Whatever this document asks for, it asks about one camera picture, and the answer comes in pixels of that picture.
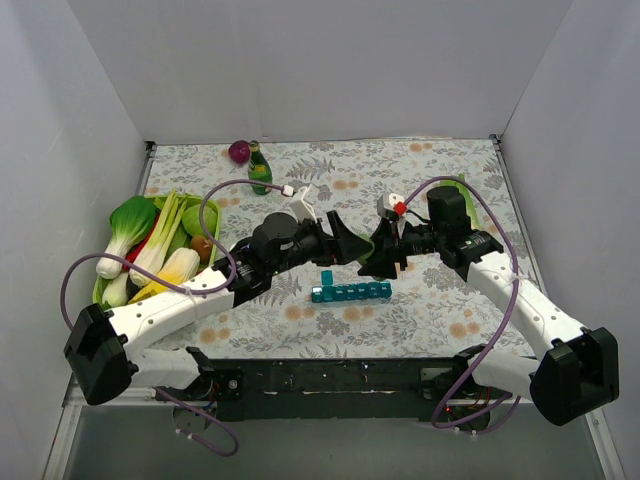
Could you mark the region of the teal weekly pill organizer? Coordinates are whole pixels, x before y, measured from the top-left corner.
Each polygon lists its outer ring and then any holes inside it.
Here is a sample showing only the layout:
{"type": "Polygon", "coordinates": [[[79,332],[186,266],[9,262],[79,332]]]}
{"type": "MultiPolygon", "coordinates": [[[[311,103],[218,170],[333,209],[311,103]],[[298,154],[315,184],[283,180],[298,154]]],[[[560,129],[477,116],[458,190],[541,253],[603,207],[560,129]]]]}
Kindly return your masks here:
{"type": "Polygon", "coordinates": [[[322,271],[320,279],[321,284],[311,288],[312,303],[388,299],[392,296],[392,287],[388,281],[338,284],[329,270],[322,271]]]}

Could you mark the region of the green pill bottle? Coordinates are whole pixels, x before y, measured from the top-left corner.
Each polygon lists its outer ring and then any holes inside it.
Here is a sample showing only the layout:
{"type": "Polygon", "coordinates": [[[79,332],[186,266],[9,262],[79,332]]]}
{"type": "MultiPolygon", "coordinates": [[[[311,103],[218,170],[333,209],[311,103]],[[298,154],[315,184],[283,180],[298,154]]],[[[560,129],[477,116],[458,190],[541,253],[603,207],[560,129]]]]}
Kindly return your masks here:
{"type": "Polygon", "coordinates": [[[367,243],[367,250],[358,257],[358,262],[361,264],[366,263],[375,251],[375,244],[370,238],[365,238],[365,242],[367,243]]]}

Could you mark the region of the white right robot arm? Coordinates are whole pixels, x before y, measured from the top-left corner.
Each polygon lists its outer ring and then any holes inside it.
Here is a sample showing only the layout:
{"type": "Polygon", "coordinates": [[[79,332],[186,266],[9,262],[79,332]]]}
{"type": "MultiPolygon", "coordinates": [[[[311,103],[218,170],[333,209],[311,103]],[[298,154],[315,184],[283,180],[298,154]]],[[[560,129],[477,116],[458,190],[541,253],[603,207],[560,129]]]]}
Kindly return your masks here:
{"type": "Polygon", "coordinates": [[[436,253],[503,313],[501,324],[514,326],[534,353],[514,357],[496,349],[494,341],[460,352],[441,407],[458,393],[471,398],[487,387],[532,401],[546,420],[562,426],[618,398],[616,338],[604,327],[586,327],[521,278],[517,258],[505,251],[506,244],[473,228],[458,188],[430,189],[429,217],[418,226],[405,218],[407,203],[395,193],[379,198],[374,249],[359,275],[394,279],[409,257],[436,253]]]}

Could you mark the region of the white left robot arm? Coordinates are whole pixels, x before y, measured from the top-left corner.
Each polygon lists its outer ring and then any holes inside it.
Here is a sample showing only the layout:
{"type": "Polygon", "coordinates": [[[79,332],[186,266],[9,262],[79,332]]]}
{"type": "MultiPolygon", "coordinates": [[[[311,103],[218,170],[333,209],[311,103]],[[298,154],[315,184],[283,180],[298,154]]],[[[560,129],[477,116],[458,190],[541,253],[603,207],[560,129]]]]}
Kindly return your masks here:
{"type": "Polygon", "coordinates": [[[197,319],[224,313],[271,287],[273,276],[307,262],[331,267],[349,264],[371,250],[334,211],[330,232],[319,222],[297,221],[286,213],[268,215],[253,234],[231,251],[238,262],[220,259],[180,285],[109,311],[84,308],[64,347],[64,355],[86,402],[101,405],[130,387],[168,387],[193,400],[213,386],[206,357],[196,348],[154,350],[152,344],[197,319]]]}

